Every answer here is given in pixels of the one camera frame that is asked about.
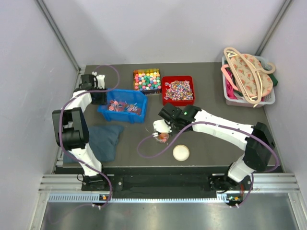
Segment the blue plastic candy bin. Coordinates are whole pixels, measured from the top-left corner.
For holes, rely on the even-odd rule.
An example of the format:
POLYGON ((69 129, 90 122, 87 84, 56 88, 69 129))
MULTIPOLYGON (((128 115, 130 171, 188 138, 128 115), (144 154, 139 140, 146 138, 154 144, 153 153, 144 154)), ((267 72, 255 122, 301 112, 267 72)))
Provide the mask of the blue plastic candy bin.
POLYGON ((98 106, 97 112, 107 121, 143 123, 147 102, 140 91, 117 89, 107 93, 107 104, 98 106))

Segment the round cream jar lid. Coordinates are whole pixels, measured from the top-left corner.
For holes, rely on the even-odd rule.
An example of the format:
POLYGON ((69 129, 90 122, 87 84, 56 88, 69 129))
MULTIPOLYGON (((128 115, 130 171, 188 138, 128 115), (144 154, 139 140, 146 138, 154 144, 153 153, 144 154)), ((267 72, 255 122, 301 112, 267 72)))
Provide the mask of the round cream jar lid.
POLYGON ((173 148, 173 157, 177 161, 186 161, 190 156, 190 151, 185 145, 177 145, 173 148))

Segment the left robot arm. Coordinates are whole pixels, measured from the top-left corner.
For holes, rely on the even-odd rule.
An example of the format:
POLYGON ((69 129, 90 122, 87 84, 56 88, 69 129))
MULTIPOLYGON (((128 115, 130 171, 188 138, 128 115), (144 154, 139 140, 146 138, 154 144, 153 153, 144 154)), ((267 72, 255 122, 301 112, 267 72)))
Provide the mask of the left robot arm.
POLYGON ((77 161, 83 168, 83 191, 110 188, 108 177, 102 174, 103 165, 89 145, 90 134, 83 114, 90 104, 106 104, 105 90, 105 75, 97 72, 83 74, 69 102, 62 109, 52 112, 56 143, 65 150, 65 156, 77 161))

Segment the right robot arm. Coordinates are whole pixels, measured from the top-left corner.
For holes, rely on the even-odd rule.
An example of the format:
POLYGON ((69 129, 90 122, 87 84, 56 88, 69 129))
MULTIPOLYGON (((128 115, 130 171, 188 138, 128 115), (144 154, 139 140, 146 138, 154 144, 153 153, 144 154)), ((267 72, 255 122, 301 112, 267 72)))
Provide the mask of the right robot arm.
POLYGON ((261 122, 246 125, 214 116, 205 110, 187 105, 184 109, 167 103, 153 123, 155 134, 181 134, 193 131, 225 140, 243 150, 243 155, 231 163, 223 177, 212 179, 214 190, 234 190, 254 172, 267 170, 271 157, 276 157, 275 142, 268 127, 261 122))

